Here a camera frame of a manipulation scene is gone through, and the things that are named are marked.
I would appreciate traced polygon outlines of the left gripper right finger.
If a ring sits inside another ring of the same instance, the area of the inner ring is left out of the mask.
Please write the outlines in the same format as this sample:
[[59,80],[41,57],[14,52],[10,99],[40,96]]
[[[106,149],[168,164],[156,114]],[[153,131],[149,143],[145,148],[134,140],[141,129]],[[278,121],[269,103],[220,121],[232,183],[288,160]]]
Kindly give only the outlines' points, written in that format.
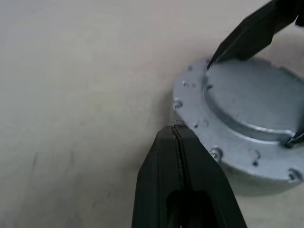
[[195,133],[176,126],[185,177],[183,228],[238,228],[240,208],[218,163]]

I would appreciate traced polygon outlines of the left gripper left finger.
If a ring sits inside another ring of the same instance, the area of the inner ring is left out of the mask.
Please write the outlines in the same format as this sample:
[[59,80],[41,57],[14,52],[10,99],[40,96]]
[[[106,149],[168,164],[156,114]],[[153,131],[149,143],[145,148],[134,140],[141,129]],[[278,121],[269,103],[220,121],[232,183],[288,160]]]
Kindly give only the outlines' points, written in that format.
[[133,206],[133,228],[166,228],[167,198],[181,190],[177,139],[173,127],[166,126],[154,142],[138,172]]

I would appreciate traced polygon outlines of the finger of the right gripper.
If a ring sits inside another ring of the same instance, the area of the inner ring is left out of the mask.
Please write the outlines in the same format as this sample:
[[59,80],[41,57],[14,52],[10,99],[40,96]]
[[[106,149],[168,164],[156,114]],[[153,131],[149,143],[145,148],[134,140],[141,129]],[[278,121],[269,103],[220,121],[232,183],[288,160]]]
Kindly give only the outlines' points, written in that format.
[[286,148],[294,148],[304,145],[304,132],[297,132],[293,137],[285,143]]
[[304,26],[304,2],[302,0],[271,0],[244,18],[221,42],[208,63],[231,59],[248,60],[269,46],[273,36],[294,23]]

